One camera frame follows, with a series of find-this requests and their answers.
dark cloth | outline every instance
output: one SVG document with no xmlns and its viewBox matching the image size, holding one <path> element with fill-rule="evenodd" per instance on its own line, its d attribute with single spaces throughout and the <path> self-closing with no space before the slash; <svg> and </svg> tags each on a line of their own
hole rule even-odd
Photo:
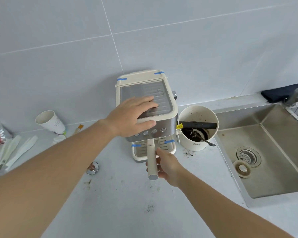
<svg viewBox="0 0 298 238">
<path fill-rule="evenodd" d="M 267 99 L 270 103 L 277 103 L 279 101 L 283 101 L 293 94 L 294 90 L 298 88 L 298 83 L 289 85 L 282 88 L 274 88 L 270 90 L 262 91 L 262 96 Z"/>
</svg>

left hand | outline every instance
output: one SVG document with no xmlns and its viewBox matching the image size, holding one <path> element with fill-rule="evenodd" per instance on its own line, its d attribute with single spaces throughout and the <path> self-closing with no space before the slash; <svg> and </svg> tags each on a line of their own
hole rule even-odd
<svg viewBox="0 0 298 238">
<path fill-rule="evenodd" d="M 151 102 L 154 96 L 130 98 L 119 104 L 103 121 L 114 135 L 129 137 L 156 125 L 153 120 L 137 124 L 138 117 L 150 108 L 158 107 Z"/>
</svg>

spoon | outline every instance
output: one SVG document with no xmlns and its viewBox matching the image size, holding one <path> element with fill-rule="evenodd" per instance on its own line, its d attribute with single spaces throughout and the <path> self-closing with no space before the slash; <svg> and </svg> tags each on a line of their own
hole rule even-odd
<svg viewBox="0 0 298 238">
<path fill-rule="evenodd" d="M 212 143 L 210 143 L 209 141 L 206 141 L 205 139 L 203 139 L 203 138 L 200 136 L 200 134 L 199 134 L 198 132 L 196 132 L 196 131 L 192 131 L 192 132 L 194 132 L 194 134 L 195 134 L 199 139 L 201 139 L 201 140 L 203 140 L 204 142 L 208 143 L 209 146 L 212 146 L 212 147 L 215 147 L 215 146 L 216 146 L 216 144 L 212 144 Z"/>
</svg>

yellow label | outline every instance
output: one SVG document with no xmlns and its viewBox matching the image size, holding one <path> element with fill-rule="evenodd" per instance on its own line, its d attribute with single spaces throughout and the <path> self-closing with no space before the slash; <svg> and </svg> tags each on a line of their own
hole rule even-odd
<svg viewBox="0 0 298 238">
<path fill-rule="evenodd" d="M 177 129 L 179 129 L 179 128 L 183 128 L 183 124 L 182 123 L 177 125 Z"/>
</svg>

portafilter handle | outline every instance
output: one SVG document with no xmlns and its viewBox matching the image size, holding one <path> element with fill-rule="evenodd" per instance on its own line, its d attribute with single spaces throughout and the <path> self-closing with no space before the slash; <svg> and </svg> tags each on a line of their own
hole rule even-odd
<svg viewBox="0 0 298 238">
<path fill-rule="evenodd" d="M 156 149 L 154 146 L 154 139 L 147 140 L 147 158 L 148 158 L 148 179 L 158 179 L 158 168 L 156 159 Z"/>
</svg>

